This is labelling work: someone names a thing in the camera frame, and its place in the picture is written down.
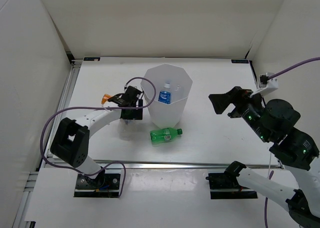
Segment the orange plastic bottle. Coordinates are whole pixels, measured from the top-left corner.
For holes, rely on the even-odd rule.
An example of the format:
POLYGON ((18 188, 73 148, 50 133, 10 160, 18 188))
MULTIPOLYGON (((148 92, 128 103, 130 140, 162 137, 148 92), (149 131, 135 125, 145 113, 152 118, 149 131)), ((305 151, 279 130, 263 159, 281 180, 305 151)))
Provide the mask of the orange plastic bottle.
POLYGON ((102 97, 101 105, 104 105, 105 103, 107 103, 108 100, 109 100, 111 97, 112 97, 111 95, 105 94, 105 95, 102 97))

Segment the blue label Pocari bottle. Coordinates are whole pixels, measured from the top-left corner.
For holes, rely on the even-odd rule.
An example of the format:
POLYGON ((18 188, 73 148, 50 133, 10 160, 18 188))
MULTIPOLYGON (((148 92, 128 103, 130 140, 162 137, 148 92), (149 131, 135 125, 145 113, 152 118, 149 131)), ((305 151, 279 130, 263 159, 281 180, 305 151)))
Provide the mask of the blue label Pocari bottle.
POLYGON ((158 102, 171 104, 171 84, 165 83, 162 90, 159 92, 158 102))

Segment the green plastic bottle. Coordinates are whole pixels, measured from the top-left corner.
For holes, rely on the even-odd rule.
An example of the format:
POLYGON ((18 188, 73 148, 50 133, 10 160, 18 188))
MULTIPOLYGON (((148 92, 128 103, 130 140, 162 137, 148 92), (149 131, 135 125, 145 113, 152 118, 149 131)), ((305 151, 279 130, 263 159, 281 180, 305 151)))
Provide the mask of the green plastic bottle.
POLYGON ((180 137, 183 134, 181 128, 163 128, 158 130, 150 131, 150 140, 153 144, 166 143, 172 140, 175 140, 177 137, 180 137))

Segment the clear bottle white label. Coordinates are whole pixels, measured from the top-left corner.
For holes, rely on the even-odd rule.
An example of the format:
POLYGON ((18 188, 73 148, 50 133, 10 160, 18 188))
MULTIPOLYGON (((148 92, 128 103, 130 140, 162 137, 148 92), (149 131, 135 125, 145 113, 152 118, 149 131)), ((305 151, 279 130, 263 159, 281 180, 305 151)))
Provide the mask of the clear bottle white label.
POLYGON ((136 125, 135 120, 122 119, 121 125, 124 129, 132 129, 136 125))

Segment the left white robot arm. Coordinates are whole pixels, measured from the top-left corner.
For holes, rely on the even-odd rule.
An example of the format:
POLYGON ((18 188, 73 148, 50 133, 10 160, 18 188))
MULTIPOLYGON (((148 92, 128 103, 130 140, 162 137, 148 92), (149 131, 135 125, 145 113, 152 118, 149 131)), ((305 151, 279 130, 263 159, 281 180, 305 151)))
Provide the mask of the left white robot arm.
POLYGON ((141 120, 143 111, 137 108, 143 106, 142 94, 136 87, 128 86, 124 93, 108 99, 117 105, 116 109, 102 107, 76 119, 62 119, 50 147, 51 153, 80 173, 89 174, 84 179, 93 188, 102 187, 105 184, 105 173, 88 155, 90 138, 113 121, 141 120))

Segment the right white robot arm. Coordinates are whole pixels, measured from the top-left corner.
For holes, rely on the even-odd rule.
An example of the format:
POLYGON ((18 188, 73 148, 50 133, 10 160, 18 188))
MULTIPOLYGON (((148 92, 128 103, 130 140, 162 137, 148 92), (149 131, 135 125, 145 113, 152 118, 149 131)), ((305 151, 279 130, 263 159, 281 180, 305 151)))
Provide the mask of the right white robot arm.
POLYGON ((243 118, 269 151, 294 176, 299 188, 294 189, 263 177, 245 164, 232 162, 224 171, 230 188, 239 185, 262 194, 287 211, 303 228, 320 226, 320 151, 314 139, 295 128, 301 115, 282 99, 262 105, 262 95, 235 86, 224 94, 208 96, 215 113, 222 114, 229 105, 230 118, 243 118))

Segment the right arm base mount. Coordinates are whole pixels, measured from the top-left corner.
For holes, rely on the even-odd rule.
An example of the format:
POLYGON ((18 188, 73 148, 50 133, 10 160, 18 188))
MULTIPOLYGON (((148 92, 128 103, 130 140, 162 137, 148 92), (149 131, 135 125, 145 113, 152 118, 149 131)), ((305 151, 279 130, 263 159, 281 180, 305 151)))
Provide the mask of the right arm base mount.
POLYGON ((211 200, 257 199, 257 192, 240 186, 224 173, 208 173, 205 178, 209 183, 211 200))

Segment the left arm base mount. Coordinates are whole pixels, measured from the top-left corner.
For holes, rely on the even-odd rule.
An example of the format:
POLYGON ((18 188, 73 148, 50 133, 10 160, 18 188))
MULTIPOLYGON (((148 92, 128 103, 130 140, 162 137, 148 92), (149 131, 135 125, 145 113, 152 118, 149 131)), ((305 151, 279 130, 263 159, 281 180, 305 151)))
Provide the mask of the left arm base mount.
POLYGON ((78 174, 73 196, 75 198, 118 198, 120 173, 105 173, 95 179, 78 174))

